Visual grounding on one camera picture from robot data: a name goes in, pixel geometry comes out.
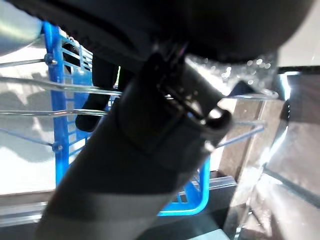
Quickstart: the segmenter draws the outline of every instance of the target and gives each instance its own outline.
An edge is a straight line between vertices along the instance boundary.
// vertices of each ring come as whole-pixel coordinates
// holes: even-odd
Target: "black object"
[[[231,126],[187,117],[159,92],[150,58],[72,163],[45,210],[38,240],[135,239],[208,158]]]
[[[62,27],[93,53],[137,72],[155,45],[177,39],[193,54],[224,62],[275,52],[298,28],[313,0],[9,0]]]
[[[93,55],[92,59],[92,83],[96,87],[103,89],[112,89],[116,83],[118,75],[118,66]],[[130,82],[134,74],[124,68],[121,69],[118,90],[123,91]],[[90,93],[82,109],[103,111],[110,100],[109,95],[100,95]],[[85,132],[93,132],[99,123],[100,116],[78,115],[75,119],[75,125],[78,129]]]

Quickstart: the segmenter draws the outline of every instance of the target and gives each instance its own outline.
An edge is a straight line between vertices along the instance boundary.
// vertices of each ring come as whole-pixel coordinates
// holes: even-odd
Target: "blue basket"
[[[92,53],[60,34],[58,27],[44,23],[45,45],[47,58],[54,59],[55,64],[49,64],[49,78],[60,84],[92,85]],[[76,47],[79,55],[64,49],[64,43]],[[64,61],[63,54],[79,60],[79,66]],[[88,97],[87,93],[70,93],[51,91],[52,110],[81,109]],[[108,106],[114,101],[111,96]],[[80,131],[75,125],[75,116],[61,116],[53,119],[54,152],[55,152],[55,180],[58,184],[70,162],[72,162],[88,141],[90,134]],[[210,161],[207,160],[197,171],[193,179],[177,194],[176,199],[168,204],[159,216],[182,216],[199,213],[209,199]]]

